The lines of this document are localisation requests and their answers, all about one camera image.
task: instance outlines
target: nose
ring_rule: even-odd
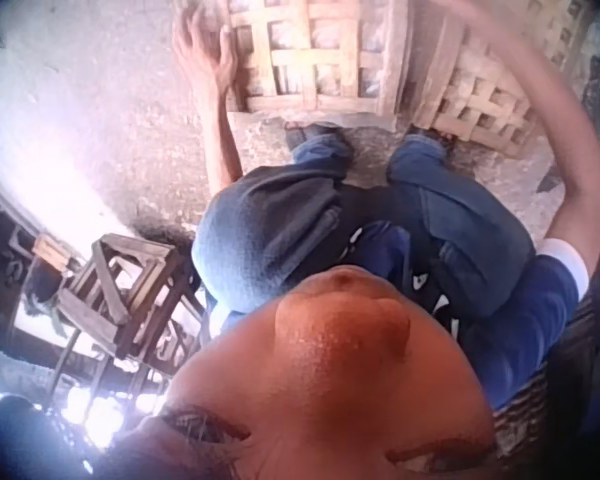
[[[410,322],[404,305],[359,289],[291,295],[276,315],[276,348],[289,371],[321,385],[378,378],[404,360]]]

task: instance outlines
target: dark clothing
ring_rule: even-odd
[[[200,223],[194,263],[230,310],[250,313],[336,265],[351,235],[380,220],[409,233],[411,268],[430,273],[463,319],[492,315],[533,256],[515,216],[446,169],[444,149],[427,137],[409,136],[396,150],[387,187],[344,185],[352,152],[333,134],[310,139],[293,157],[222,191]]]

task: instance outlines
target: blue sleeve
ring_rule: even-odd
[[[493,409],[504,406],[536,372],[578,305],[576,282],[559,260],[535,257],[510,299],[461,338]]]

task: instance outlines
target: basket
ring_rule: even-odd
[[[245,79],[238,111],[397,113],[411,41],[407,0],[220,3]]]
[[[523,35],[571,73],[591,23],[592,2],[517,0],[509,8],[522,20]],[[416,126],[519,156],[537,123],[533,109],[489,45],[451,15],[445,16],[427,78]]]

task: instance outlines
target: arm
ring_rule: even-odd
[[[490,42],[542,121],[565,184],[548,238],[580,254],[591,276],[600,256],[600,142],[578,98],[545,57],[475,0],[432,0]]]
[[[185,9],[173,29],[173,47],[191,82],[202,124],[204,155],[211,196],[243,175],[238,149],[227,117],[227,92],[236,73],[231,31],[223,27],[216,38],[203,31],[203,8]]]

